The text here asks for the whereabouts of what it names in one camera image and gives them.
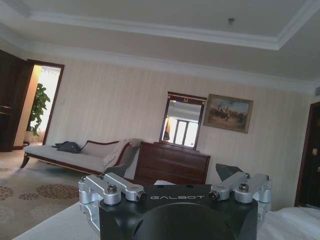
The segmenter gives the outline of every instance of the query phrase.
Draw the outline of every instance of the doorway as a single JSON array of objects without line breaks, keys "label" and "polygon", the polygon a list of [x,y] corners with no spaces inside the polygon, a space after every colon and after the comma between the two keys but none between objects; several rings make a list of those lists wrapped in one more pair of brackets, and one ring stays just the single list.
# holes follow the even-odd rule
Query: doorway
[{"label": "doorway", "polygon": [[45,144],[64,65],[36,60],[33,64],[13,149]]},{"label": "doorway", "polygon": [[310,106],[295,205],[320,208],[320,102]]}]

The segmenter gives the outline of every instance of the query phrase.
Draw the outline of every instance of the wooden mirror frame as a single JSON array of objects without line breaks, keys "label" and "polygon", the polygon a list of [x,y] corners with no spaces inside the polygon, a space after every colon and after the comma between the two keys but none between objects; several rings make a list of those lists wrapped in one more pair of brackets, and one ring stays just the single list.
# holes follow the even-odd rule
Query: wooden mirror frame
[{"label": "wooden mirror frame", "polygon": [[[179,144],[175,144],[175,143],[171,143],[171,142],[167,142],[167,141],[163,141],[162,140],[162,135],[164,133],[164,128],[165,128],[165,124],[166,124],[166,118],[167,118],[169,104],[170,104],[171,100],[175,100],[175,101],[181,102],[181,103],[201,105],[201,110],[200,110],[200,113],[199,113],[199,120],[198,120],[198,129],[197,129],[197,132],[196,132],[196,136],[195,136],[195,141],[194,141],[194,146],[193,147],[179,145]],[[177,93],[177,92],[168,91],[168,99],[167,99],[166,106],[165,106],[165,111],[164,111],[161,131],[160,131],[160,137],[159,137],[159,143],[166,144],[166,145],[171,145],[171,146],[175,146],[175,147],[180,147],[180,148],[184,148],[184,149],[196,150],[197,143],[198,143],[200,126],[201,126],[201,122],[202,122],[202,117],[203,117],[206,101],[207,101],[206,97],[187,95],[187,94],[183,94],[183,93]]]}]

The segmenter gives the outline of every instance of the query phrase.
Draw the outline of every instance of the wooden sofa frame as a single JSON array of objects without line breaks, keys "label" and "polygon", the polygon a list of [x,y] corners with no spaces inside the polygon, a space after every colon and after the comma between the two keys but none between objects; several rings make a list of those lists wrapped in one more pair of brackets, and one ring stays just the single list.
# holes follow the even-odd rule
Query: wooden sofa frame
[{"label": "wooden sofa frame", "polygon": [[[97,141],[87,140],[85,145],[81,149],[83,149],[88,143],[99,144],[99,145],[111,145],[111,144],[116,144],[118,142],[119,141],[113,141],[113,142],[104,143],[104,142],[97,142]],[[118,158],[116,164],[114,165],[114,167],[116,167],[116,166],[118,166],[120,164],[121,159],[122,159],[126,149],[129,146],[132,146],[132,145],[133,145],[132,142],[128,142],[123,147],[123,149],[122,149],[122,151],[121,151],[121,153],[119,155],[119,158]],[[87,168],[84,168],[84,167],[72,165],[72,164],[69,164],[69,163],[64,163],[62,161],[53,160],[53,159],[50,159],[50,158],[46,158],[46,157],[43,157],[43,156],[39,156],[39,155],[27,153],[27,152],[24,154],[23,162],[22,162],[22,164],[20,166],[21,169],[23,169],[27,165],[27,163],[29,162],[30,158],[36,158],[36,159],[39,159],[40,161],[45,162],[45,163],[57,165],[57,166],[60,166],[60,167],[64,167],[64,168],[67,168],[67,169],[75,170],[75,171],[86,173],[86,174],[93,174],[93,175],[97,175],[97,176],[103,174],[103,172],[94,171],[94,170],[87,169]]]}]

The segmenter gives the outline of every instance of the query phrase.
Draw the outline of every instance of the wooden door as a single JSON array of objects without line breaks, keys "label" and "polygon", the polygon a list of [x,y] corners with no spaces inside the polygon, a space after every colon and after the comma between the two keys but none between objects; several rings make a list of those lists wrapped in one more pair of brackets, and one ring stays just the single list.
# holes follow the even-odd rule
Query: wooden door
[{"label": "wooden door", "polygon": [[320,103],[310,107],[296,205],[320,207]]},{"label": "wooden door", "polygon": [[0,152],[13,149],[32,69],[32,63],[0,50]]}]

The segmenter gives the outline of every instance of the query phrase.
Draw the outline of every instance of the painting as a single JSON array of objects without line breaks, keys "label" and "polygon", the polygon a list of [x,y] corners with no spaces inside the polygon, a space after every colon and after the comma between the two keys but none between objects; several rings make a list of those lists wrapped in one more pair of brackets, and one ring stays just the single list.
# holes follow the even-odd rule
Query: painting
[{"label": "painting", "polygon": [[253,101],[209,94],[204,125],[248,133]]}]

